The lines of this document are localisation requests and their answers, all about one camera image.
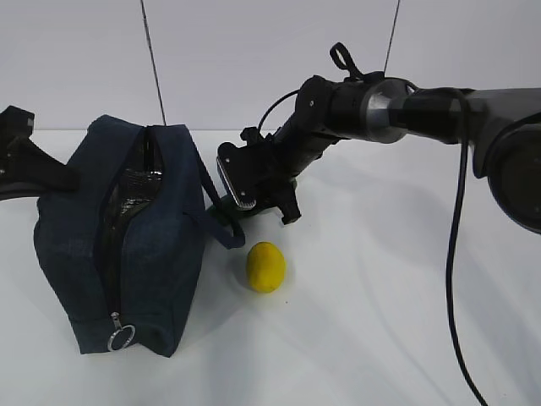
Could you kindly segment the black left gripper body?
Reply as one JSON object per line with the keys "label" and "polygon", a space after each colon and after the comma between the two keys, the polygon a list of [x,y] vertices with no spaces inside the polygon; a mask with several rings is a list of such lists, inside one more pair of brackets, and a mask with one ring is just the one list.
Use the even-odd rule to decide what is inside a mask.
{"label": "black left gripper body", "polygon": [[29,184],[34,161],[33,133],[35,114],[15,106],[1,112],[1,183]]}

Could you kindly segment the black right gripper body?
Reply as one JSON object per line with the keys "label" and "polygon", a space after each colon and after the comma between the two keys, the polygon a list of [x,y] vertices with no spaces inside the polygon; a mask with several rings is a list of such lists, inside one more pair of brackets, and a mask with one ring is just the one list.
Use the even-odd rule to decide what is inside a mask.
{"label": "black right gripper body", "polygon": [[246,142],[241,152],[242,174],[248,190],[243,192],[255,200],[250,214],[278,208],[284,225],[296,222],[301,217],[295,192],[297,183],[277,161],[273,136],[268,134],[264,138],[256,127],[247,127],[240,137]]}

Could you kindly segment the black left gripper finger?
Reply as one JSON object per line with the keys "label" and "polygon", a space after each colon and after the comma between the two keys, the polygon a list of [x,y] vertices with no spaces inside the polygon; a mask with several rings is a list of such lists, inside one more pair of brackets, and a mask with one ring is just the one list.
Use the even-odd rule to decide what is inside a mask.
{"label": "black left gripper finger", "polygon": [[79,187],[80,176],[76,170],[49,156],[34,143],[33,157],[30,184],[40,185],[42,191],[75,191]]}
{"label": "black left gripper finger", "polygon": [[0,190],[0,201],[39,197],[42,194],[42,187],[40,185],[22,182],[1,184]]}

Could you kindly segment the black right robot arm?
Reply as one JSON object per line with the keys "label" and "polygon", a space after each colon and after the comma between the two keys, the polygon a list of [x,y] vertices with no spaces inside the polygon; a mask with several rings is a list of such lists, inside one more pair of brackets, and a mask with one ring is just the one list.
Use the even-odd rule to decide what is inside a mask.
{"label": "black right robot arm", "polygon": [[361,72],[341,43],[330,55],[347,72],[344,80],[309,78],[293,92],[292,115],[274,134],[252,129],[246,135],[248,148],[259,155],[237,188],[240,207],[276,201],[280,184],[341,140],[392,144],[413,134],[471,149],[473,174],[487,179],[500,209],[539,231],[539,89],[423,89],[380,71]]}

